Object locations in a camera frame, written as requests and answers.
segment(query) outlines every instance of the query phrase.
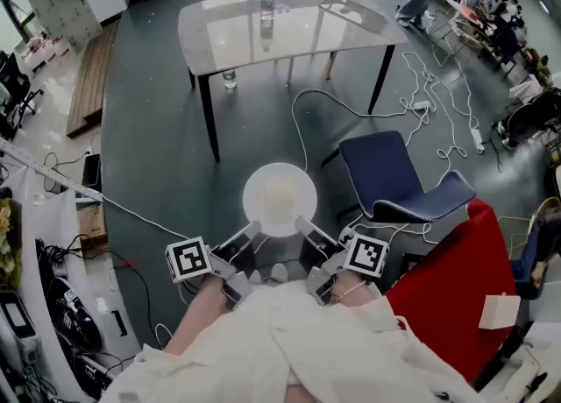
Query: red cloth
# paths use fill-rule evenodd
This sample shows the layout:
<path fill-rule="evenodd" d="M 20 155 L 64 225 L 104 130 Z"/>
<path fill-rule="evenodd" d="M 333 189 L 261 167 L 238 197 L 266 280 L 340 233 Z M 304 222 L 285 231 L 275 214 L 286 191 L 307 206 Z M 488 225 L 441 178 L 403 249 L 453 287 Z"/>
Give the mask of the red cloth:
<path fill-rule="evenodd" d="M 471 382 L 511 328 L 479 329 L 486 295 L 515 295 L 507 248 L 493 210 L 468 204 L 461 223 L 386 296 L 415 335 Z"/>

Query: white table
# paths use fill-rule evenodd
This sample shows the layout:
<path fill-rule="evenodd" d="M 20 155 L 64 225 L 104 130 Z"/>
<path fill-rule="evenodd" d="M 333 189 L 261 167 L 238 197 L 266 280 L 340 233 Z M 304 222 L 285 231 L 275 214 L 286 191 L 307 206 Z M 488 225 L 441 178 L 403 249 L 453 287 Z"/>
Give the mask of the white table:
<path fill-rule="evenodd" d="M 296 218 L 311 220 L 316 213 L 317 191 L 302 169 L 288 163 L 272 163 L 258 169 L 244 188 L 244 212 L 248 221 L 259 221 L 270 237 L 290 237 L 298 232 Z"/>
<path fill-rule="evenodd" d="M 220 161 L 209 77 L 233 68 L 315 53 L 386 46 L 368 113 L 372 113 L 401 28 L 367 0 L 275 0 L 273 15 L 260 0 L 204 0 L 179 15 L 179 39 L 191 86 L 198 76 L 215 160 Z"/>

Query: plastic water bottle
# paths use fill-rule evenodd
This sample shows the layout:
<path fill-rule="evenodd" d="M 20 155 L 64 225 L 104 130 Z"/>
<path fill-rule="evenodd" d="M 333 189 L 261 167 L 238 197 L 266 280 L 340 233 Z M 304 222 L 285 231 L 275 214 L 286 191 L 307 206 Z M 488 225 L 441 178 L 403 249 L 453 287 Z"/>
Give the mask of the plastic water bottle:
<path fill-rule="evenodd" d="M 274 0 L 261 0 L 261 20 L 271 21 L 274 18 Z"/>
<path fill-rule="evenodd" d="M 226 88 L 235 88 L 238 85 L 236 81 L 236 70 L 227 70 L 222 72 L 224 78 L 224 86 Z"/>

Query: concrete floor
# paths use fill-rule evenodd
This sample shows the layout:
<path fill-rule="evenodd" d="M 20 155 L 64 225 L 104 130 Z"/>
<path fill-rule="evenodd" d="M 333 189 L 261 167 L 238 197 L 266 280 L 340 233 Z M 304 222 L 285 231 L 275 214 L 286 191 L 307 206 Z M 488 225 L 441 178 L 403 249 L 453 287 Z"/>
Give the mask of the concrete floor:
<path fill-rule="evenodd" d="M 327 83 L 322 75 L 327 55 L 296 59 L 290 88 L 285 86 L 287 60 L 240 68 L 238 87 L 230 92 L 220 75 L 213 76 L 210 86 L 222 155 L 222 162 L 216 164 L 198 90 L 190 87 L 177 33 L 180 9 L 198 1 L 146 0 L 122 16 L 103 113 L 103 191 L 171 230 L 190 237 L 203 236 L 206 242 L 216 245 L 246 224 L 242 191 L 256 169 L 275 161 L 303 167 L 302 148 L 290 113 L 298 91 L 325 89 L 354 109 L 366 110 L 384 48 L 340 53 L 332 81 Z M 400 0 L 373 1 L 391 17 Z M 441 9 L 436 4 L 431 7 L 433 11 Z M 401 110 L 399 97 L 409 98 L 415 88 L 402 53 L 418 53 L 445 82 L 458 77 L 452 62 L 445 68 L 438 67 L 424 33 L 411 30 L 407 34 L 410 43 L 396 48 L 376 106 L 380 114 Z M 459 58 L 472 88 L 473 114 L 480 121 L 483 138 L 488 138 L 491 122 L 506 115 L 509 85 L 469 50 L 465 49 Z M 412 65 L 420 72 L 418 62 Z M 451 90 L 457 106 L 465 109 L 465 84 L 455 81 Z M 491 146 L 484 154 L 477 154 L 467 119 L 452 110 L 445 91 L 439 96 L 455 124 L 458 145 L 468 154 L 467 159 L 462 159 L 453 153 L 452 168 L 467 178 L 478 197 L 491 204 L 497 215 L 527 216 L 543 199 L 543 147 L 534 143 L 506 152 L 495 136 L 504 165 L 504 171 L 499 173 Z M 321 160 L 348 137 L 397 130 L 407 138 L 418 120 L 411 115 L 362 120 L 333 105 L 328 98 L 313 94 L 299 101 L 296 117 L 308 150 L 309 175 L 318 191 L 315 221 L 336 237 L 341 227 L 337 226 L 335 214 L 356 200 L 342 161 L 338 159 L 321 170 Z M 442 109 L 430 118 L 430 125 L 414 135 L 408 149 L 426 189 L 437 184 L 447 167 L 445 160 L 438 158 L 437 149 L 447 150 L 451 145 L 451 125 Z M 465 218 L 461 210 L 434 224 L 428 238 L 441 240 Z M 106 222 L 111 248 L 123 257 L 138 260 L 135 267 L 150 287 L 154 323 L 162 322 L 174 331 L 185 306 L 172 285 L 163 254 L 167 244 L 177 238 L 112 206 L 106 209 Z M 506 233 L 509 231 L 524 232 L 525 227 L 506 228 Z M 378 230 L 376 236 L 388 239 L 391 233 Z M 301 242 L 298 236 L 271 239 L 259 252 L 258 265 L 298 258 Z M 396 236 L 380 287 L 387 288 L 397 278 L 403 252 L 426 253 L 430 248 L 420 237 Z M 296 261 L 288 266 L 293 278 L 302 276 Z M 472 267 L 477 270 L 485 266 Z M 142 283 L 130 270 L 120 269 L 117 276 L 138 339 L 155 346 L 147 325 Z"/>

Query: glass tabletop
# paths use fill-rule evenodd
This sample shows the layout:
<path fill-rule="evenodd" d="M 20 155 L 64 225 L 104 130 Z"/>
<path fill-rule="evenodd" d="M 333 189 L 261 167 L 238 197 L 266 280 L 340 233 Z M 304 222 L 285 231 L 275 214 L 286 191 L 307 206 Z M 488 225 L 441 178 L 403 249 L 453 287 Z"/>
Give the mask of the glass tabletop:
<path fill-rule="evenodd" d="M 269 60 L 408 41 L 367 0 L 205 0 L 179 15 L 179 39 L 195 75 Z"/>

